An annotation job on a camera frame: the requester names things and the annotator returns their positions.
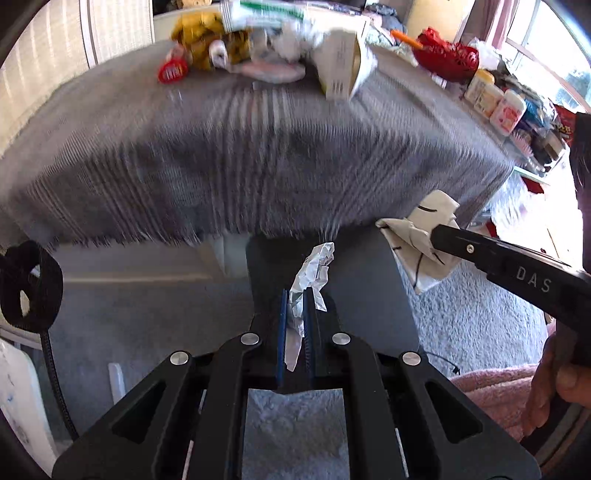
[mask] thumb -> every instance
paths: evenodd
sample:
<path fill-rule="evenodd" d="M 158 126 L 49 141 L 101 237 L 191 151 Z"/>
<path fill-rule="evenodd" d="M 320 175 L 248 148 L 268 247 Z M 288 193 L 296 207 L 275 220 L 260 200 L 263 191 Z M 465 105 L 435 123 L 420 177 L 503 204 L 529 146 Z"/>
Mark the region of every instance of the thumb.
<path fill-rule="evenodd" d="M 569 403 L 591 408 L 591 368 L 565 365 L 558 371 L 556 391 Z"/>

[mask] triangular cutout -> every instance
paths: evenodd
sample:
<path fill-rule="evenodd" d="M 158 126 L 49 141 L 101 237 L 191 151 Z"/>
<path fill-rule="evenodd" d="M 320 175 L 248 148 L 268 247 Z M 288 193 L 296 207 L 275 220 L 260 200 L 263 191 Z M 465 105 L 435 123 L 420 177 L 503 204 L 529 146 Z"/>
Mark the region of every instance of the triangular cutout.
<path fill-rule="evenodd" d="M 156 408 L 166 390 L 166 383 L 161 381 L 155 384 L 141 397 L 115 425 L 112 431 L 119 437 L 126 438 L 134 443 L 142 443 L 148 433 Z"/>
<path fill-rule="evenodd" d="M 427 382 L 427 393 L 439 416 L 441 426 L 451 443 L 460 443 L 482 432 L 482 424 L 443 387 Z"/>

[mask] yellow package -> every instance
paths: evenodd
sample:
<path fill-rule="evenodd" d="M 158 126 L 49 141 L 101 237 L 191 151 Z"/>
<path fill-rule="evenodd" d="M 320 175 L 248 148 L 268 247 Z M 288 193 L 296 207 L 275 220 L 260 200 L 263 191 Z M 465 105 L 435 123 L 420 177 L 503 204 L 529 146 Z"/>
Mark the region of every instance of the yellow package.
<path fill-rule="evenodd" d="M 218 12 L 192 12 L 182 14 L 171 34 L 191 53 L 192 65 L 200 70 L 213 70 L 209 59 L 209 46 L 214 40 L 222 40 L 228 49 L 230 63 L 250 58 L 249 33 L 245 30 L 225 33 L 222 14 Z"/>

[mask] orange handle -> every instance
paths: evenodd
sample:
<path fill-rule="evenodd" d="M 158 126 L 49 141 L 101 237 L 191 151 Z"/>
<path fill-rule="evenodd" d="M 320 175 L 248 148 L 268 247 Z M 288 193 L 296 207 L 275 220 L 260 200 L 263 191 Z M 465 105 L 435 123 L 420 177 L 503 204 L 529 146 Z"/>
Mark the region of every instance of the orange handle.
<path fill-rule="evenodd" d="M 422 43 L 415 40 L 414 38 L 409 37 L 408 35 L 405 35 L 400 30 L 390 30 L 390 35 L 396 38 L 396 40 L 408 43 L 412 48 L 416 48 L 418 50 L 425 48 Z"/>

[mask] gray blanket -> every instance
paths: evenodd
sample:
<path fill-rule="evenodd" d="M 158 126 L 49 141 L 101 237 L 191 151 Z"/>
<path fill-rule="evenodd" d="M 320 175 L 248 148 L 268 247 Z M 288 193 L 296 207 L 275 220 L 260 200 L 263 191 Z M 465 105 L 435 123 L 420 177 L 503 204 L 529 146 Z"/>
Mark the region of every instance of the gray blanket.
<path fill-rule="evenodd" d="M 313 74 L 161 85 L 163 42 L 59 88 L 0 160 L 0 245 L 304 231 L 403 217 L 434 189 L 466 225 L 512 162 L 424 73 L 381 54 L 349 103 Z"/>

